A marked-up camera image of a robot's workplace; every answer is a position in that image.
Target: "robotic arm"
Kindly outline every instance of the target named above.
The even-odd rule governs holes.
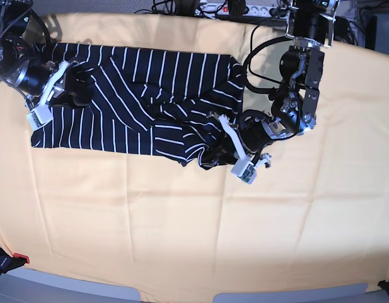
[[[42,27],[47,50],[52,44],[44,22],[32,10],[32,0],[0,0],[0,82],[17,90],[30,113],[27,119],[37,130],[53,119],[51,106],[83,107],[90,103],[84,85],[78,83],[71,59],[56,65],[35,52],[24,40],[30,19]]]
[[[267,41],[254,49],[243,64],[246,87],[259,94],[266,94],[272,101],[271,114],[246,110],[234,125],[226,117],[216,115],[222,124],[235,129],[227,132],[234,150],[225,146],[224,152],[235,156],[232,173],[251,184],[256,178],[256,168],[270,167],[271,156],[263,149],[275,141],[300,136],[316,125],[316,108],[319,83],[323,74],[325,54],[321,47],[332,46],[335,11],[339,0],[293,0],[289,5],[289,19],[285,37]],[[292,40],[294,45],[281,57],[279,88],[257,88],[247,79],[252,58],[272,44]]]

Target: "yellow tablecloth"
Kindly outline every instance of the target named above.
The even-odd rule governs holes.
[[[232,54],[251,25],[151,15],[58,16],[63,42]],[[256,43],[280,35],[260,28]],[[288,44],[255,58],[280,79]],[[252,186],[230,167],[33,149],[21,97],[0,85],[0,245],[30,268],[137,288],[143,301],[208,303],[389,278],[389,57],[326,51],[318,120],[269,148]],[[245,94],[245,107],[268,108]]]

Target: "striped shirt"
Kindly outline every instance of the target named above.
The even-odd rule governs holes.
[[[241,65],[229,55],[132,47],[55,44],[54,62],[77,57],[92,103],[53,107],[54,119],[32,135],[37,148],[84,148],[157,155],[186,165],[224,136],[213,111],[242,112]]]

